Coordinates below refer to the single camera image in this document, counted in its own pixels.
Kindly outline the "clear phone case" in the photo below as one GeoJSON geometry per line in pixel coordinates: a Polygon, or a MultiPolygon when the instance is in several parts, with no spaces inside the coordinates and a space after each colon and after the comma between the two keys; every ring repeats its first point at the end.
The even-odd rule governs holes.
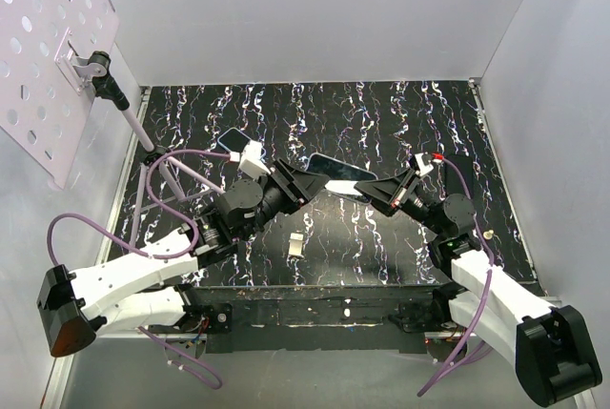
{"type": "Polygon", "coordinates": [[[360,193],[355,188],[355,185],[356,182],[354,180],[329,180],[325,185],[325,190],[329,194],[333,194],[355,203],[370,204],[371,199],[360,193]]]}

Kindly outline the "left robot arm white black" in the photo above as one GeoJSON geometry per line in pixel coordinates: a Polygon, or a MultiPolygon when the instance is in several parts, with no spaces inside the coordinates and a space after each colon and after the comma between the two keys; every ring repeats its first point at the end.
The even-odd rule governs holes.
{"type": "Polygon", "coordinates": [[[143,249],[76,270],[55,262],[36,300],[51,356],[70,356],[122,329],[161,325],[195,331],[201,307],[167,281],[235,254],[239,242],[277,215],[298,212],[328,181],[326,174],[278,159],[258,178],[237,180],[200,217],[183,218],[179,228],[143,249]]]}

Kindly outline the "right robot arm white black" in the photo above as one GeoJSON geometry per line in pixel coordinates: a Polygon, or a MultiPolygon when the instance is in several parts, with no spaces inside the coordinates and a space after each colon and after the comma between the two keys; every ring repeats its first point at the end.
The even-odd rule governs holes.
{"type": "Polygon", "coordinates": [[[442,330],[465,329],[513,368],[525,394],[549,407],[601,384],[602,372],[582,314],[532,294],[496,265],[478,238],[467,193],[440,201],[419,192],[419,173],[359,181],[356,190],[381,213],[403,212],[435,234],[428,245],[450,283],[435,293],[431,317],[442,330]]]}

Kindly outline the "dark phone blue edge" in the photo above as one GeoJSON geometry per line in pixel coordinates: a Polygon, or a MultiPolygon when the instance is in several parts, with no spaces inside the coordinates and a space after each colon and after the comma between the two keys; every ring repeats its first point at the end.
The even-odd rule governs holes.
{"type": "Polygon", "coordinates": [[[328,175],[331,180],[369,181],[377,176],[364,168],[346,163],[322,153],[313,153],[308,160],[306,171],[328,175]]]}

